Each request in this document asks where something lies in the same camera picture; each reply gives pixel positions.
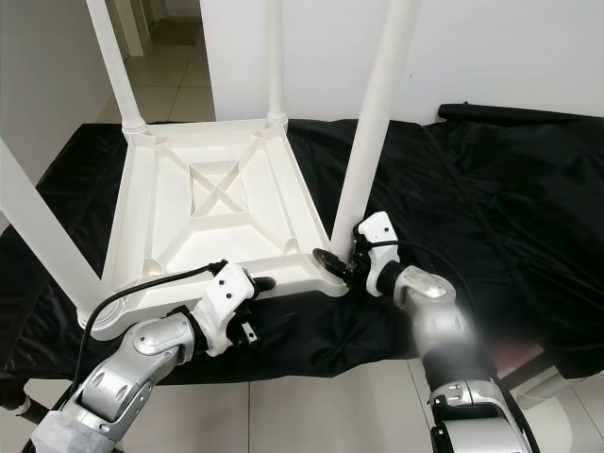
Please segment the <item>black fabric table cover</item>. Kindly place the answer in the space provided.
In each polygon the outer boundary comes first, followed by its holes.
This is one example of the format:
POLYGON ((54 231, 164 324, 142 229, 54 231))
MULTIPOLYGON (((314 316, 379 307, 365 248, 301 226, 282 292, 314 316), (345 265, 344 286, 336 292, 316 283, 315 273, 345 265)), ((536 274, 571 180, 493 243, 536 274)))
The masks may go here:
MULTIPOLYGON (((604 371, 604 118, 445 104, 445 120, 392 121, 368 209, 466 277, 478 329, 535 342, 566 378, 604 371)), ((289 123, 321 221, 332 228, 357 120, 289 123)), ((38 191, 94 271, 105 263, 126 156, 116 124, 86 124, 38 191)), ((294 294, 253 311, 260 348, 178 367, 160 385, 332 378, 404 359, 405 315, 367 294, 294 294)), ((69 379, 82 327, 69 297, 12 227, 0 236, 0 379, 69 379)))

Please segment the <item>pink cushion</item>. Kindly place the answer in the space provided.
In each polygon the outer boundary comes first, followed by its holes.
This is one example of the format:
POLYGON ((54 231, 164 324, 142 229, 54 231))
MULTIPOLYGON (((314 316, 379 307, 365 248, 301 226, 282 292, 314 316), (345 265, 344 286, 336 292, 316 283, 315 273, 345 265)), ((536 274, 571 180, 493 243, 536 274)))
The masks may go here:
POLYGON ((491 357, 500 370, 522 366, 523 363, 543 353, 543 347, 539 344, 525 344, 525 342, 495 344, 491 348, 491 357))

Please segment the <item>white floor fan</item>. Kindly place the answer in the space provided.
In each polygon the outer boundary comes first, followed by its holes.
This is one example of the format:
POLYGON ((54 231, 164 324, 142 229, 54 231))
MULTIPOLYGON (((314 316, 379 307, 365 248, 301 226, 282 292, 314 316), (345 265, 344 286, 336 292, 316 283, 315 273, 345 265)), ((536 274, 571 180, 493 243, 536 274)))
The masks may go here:
POLYGON ((604 453, 604 375, 525 410, 541 453, 604 453))

